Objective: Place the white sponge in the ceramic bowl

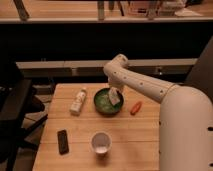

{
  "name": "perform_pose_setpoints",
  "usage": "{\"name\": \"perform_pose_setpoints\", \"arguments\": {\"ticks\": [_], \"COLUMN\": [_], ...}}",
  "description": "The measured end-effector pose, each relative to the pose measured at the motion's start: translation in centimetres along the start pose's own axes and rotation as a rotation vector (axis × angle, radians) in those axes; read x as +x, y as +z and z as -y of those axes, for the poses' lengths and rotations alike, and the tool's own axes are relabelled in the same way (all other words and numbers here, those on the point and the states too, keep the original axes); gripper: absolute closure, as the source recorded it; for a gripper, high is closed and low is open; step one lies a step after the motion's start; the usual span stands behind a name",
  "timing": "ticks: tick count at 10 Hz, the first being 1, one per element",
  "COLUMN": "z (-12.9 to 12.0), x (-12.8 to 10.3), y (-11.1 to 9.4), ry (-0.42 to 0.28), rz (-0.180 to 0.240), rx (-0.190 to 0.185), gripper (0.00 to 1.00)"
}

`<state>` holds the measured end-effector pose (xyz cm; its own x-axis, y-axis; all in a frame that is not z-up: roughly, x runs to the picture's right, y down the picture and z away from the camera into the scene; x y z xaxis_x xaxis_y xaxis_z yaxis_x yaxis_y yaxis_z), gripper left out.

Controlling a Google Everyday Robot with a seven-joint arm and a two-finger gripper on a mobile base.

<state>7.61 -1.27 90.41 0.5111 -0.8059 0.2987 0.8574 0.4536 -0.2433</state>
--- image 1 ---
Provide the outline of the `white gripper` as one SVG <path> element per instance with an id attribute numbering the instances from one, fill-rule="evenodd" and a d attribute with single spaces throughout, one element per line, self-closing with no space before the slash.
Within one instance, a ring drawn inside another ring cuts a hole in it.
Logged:
<path id="1" fill-rule="evenodd" d="M 116 80 L 113 80 L 111 78 L 108 78 L 108 84 L 109 84 L 109 87 L 114 87 L 116 88 L 120 93 L 123 93 L 123 90 L 124 90 L 124 85 L 121 84 L 120 82 L 116 81 Z"/>

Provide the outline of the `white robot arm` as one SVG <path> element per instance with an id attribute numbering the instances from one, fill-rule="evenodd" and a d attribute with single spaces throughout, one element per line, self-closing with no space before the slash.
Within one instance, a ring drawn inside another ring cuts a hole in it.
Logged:
<path id="1" fill-rule="evenodd" d="M 111 86 L 128 86 L 160 104 L 160 171 L 213 171 L 213 103 L 204 92 L 130 71 L 123 54 L 103 71 Z"/>

